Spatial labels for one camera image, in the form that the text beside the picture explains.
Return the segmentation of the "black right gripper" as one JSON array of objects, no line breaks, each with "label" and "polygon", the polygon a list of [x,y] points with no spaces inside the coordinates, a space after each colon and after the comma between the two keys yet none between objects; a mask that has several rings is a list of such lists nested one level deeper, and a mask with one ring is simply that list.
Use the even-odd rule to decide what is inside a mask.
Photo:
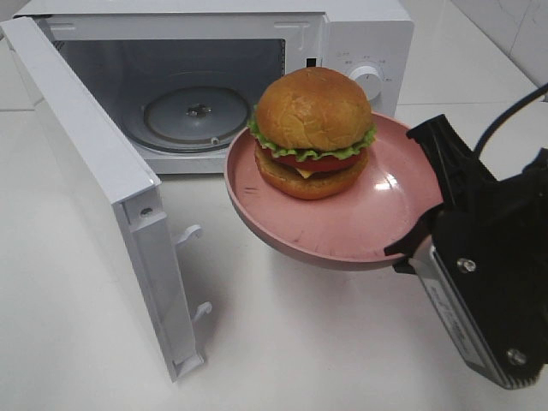
[{"label": "black right gripper", "polygon": [[402,254],[398,274],[417,275],[413,254],[428,237],[466,300],[547,297],[547,150],[522,172],[498,180],[443,115],[410,129],[442,194],[411,230],[384,248]]}]

